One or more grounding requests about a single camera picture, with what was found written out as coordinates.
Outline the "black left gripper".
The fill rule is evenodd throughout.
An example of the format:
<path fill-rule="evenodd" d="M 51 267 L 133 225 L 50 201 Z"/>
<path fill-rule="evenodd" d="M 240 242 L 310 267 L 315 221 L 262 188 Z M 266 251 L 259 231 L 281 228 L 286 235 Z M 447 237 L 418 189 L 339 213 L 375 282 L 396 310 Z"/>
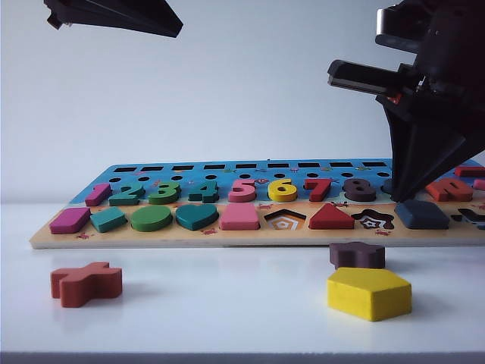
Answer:
<path fill-rule="evenodd" d="M 65 24 L 85 24 L 113 27 L 177 37 L 180 19 L 166 1 L 121 0 L 121 1 L 72 1 L 79 14 L 69 20 L 69 1 L 44 0 L 50 10 L 47 22 L 55 29 Z"/>

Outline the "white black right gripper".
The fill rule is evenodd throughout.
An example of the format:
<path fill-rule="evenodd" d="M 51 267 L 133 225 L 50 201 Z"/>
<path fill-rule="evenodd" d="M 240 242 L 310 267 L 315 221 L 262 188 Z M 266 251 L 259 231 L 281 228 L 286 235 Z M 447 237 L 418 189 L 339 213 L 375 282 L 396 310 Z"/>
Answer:
<path fill-rule="evenodd" d="M 393 151 L 392 200 L 412 198 L 465 138 L 472 152 L 484 151 L 479 62 L 420 61 L 391 71 L 335 60 L 328 74 L 331 86 L 374 94 L 383 106 Z"/>

